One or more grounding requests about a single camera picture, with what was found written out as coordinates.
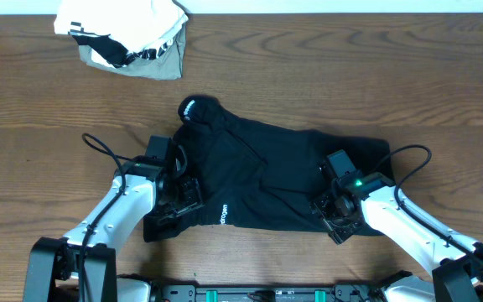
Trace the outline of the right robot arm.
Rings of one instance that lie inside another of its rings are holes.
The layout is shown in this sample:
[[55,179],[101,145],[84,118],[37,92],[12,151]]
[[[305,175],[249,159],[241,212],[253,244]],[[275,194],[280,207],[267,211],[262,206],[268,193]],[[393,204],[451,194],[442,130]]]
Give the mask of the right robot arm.
[[376,170],[363,174],[343,150],[327,156],[321,170],[328,187],[310,206],[336,244],[378,231],[431,276],[401,271],[379,284],[337,284],[335,301],[483,301],[482,242],[428,214],[399,183]]

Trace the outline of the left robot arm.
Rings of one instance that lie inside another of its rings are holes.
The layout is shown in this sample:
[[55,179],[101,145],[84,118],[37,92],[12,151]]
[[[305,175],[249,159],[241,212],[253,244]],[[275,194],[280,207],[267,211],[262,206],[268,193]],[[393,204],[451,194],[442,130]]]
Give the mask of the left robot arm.
[[115,161],[111,187],[64,236],[41,237],[33,245],[23,300],[56,301],[63,296],[57,281],[76,279],[78,301],[160,301],[162,291],[153,282],[117,274],[116,258],[145,216],[165,227],[204,205],[198,180],[186,173],[184,147],[152,136],[143,155],[128,158],[89,133],[81,138]]

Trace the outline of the black t-shirt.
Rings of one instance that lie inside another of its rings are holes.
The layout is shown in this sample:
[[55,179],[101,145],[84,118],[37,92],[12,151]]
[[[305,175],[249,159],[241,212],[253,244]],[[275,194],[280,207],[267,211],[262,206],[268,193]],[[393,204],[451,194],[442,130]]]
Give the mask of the black t-shirt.
[[198,180],[205,204],[163,226],[145,216],[145,242],[198,225],[323,232],[309,203],[329,183],[320,169],[325,157],[340,150],[364,174],[374,169],[394,177],[390,163],[380,162],[390,152],[382,139],[275,127],[238,117],[206,95],[187,96],[178,114],[183,124],[174,141],[184,148],[186,172]]

